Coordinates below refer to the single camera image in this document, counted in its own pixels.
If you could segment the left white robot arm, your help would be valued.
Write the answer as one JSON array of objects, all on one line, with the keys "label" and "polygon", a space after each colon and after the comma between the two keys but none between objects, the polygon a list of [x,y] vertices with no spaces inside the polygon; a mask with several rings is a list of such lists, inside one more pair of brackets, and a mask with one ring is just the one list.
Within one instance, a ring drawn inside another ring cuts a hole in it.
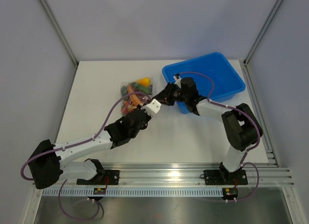
[{"label": "left white robot arm", "polygon": [[79,162],[78,159],[127,144],[148,126],[156,114],[156,111],[144,106],[107,125],[97,137],[67,144],[42,141],[28,163],[36,188],[45,189],[59,180],[71,179],[100,184],[104,180],[104,168],[100,161],[91,159],[89,162]]}]

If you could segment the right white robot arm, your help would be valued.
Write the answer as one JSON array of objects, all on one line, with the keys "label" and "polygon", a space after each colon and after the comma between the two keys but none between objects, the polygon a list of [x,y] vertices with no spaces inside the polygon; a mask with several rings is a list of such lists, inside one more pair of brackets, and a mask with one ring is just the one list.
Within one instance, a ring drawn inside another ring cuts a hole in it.
[{"label": "right white robot arm", "polygon": [[154,99],[166,106],[182,102],[190,113],[219,119],[224,125],[230,147],[213,179],[230,184],[240,177],[246,156],[259,145],[263,136],[263,130],[249,105],[242,103],[232,107],[200,95],[191,77],[168,83]]}]

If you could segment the clear zip top bag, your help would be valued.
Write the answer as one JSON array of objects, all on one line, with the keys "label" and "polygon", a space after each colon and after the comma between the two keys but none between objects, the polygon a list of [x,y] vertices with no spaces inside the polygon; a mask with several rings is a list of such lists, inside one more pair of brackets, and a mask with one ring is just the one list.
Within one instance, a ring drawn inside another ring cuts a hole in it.
[{"label": "clear zip top bag", "polygon": [[124,98],[121,105],[121,114],[126,116],[128,113],[132,112],[139,105],[144,105],[149,100],[148,96],[153,94],[153,83],[151,78],[144,77],[137,79],[135,81],[122,83],[120,87],[121,96],[129,95]]}]

